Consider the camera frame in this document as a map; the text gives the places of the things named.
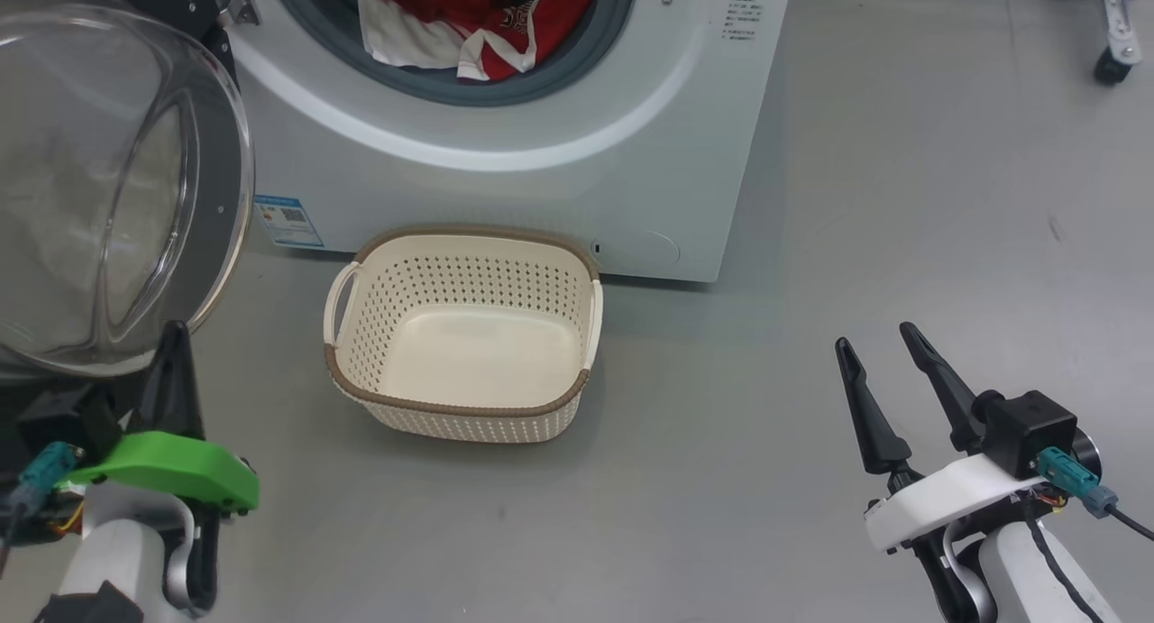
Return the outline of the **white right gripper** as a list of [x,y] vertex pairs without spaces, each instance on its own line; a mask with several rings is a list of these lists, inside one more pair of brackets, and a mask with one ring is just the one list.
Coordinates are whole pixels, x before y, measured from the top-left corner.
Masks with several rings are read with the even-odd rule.
[[[949,442],[956,451],[974,457],[950,463],[865,510],[865,533],[874,549],[883,551],[1044,482],[1035,472],[1025,479],[1014,478],[986,455],[979,455],[986,425],[972,413],[975,393],[915,324],[902,322],[899,331],[912,361],[930,381],[947,415]],[[834,353],[863,470],[871,475],[911,471],[911,446],[893,431],[882,412],[850,341],[837,339]]]

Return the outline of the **round glass washing machine door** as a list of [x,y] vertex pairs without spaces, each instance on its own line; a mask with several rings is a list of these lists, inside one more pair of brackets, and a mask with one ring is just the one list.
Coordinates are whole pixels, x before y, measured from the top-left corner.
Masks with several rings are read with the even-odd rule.
[[255,151],[215,0],[0,0],[0,385],[140,371],[207,321]]

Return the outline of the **white washing machine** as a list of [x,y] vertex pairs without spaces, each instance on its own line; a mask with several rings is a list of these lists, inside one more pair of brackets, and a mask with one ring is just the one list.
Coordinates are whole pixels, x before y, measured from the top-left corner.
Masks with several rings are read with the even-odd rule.
[[788,0],[594,0],[500,82],[380,63],[357,0],[243,0],[227,32],[256,195],[325,248],[390,228],[540,230],[607,273],[714,282]]

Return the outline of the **cream perforated laundry basket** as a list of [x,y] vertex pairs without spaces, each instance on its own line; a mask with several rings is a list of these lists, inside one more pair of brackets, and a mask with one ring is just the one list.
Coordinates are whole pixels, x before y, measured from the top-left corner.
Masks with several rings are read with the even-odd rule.
[[394,430],[484,444],[556,438],[580,408],[604,288],[589,253],[525,230],[374,238],[325,297],[325,368]]

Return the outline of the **grey wheeled metal stand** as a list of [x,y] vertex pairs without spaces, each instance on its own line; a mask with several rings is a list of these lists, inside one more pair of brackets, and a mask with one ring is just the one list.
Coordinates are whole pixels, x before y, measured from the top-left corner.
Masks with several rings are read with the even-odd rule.
[[1132,0],[1094,0],[1107,47],[1094,65],[1093,76],[1101,87],[1121,85],[1134,66],[1142,62],[1139,35],[1129,12]]

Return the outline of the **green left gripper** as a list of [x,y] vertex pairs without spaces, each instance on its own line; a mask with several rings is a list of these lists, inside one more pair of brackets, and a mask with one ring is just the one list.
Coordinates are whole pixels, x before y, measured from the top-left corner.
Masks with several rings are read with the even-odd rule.
[[198,408],[192,338],[182,322],[162,326],[160,344],[144,373],[133,431],[99,463],[66,476],[74,485],[97,480],[196,500],[223,512],[260,506],[261,483],[243,459],[207,438]]

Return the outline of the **blue white energy label sticker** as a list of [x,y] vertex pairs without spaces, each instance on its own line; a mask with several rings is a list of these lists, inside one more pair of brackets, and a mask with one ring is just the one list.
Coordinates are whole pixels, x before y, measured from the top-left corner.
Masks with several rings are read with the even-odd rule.
[[273,243],[309,250],[325,248],[299,198],[256,195],[254,208]]

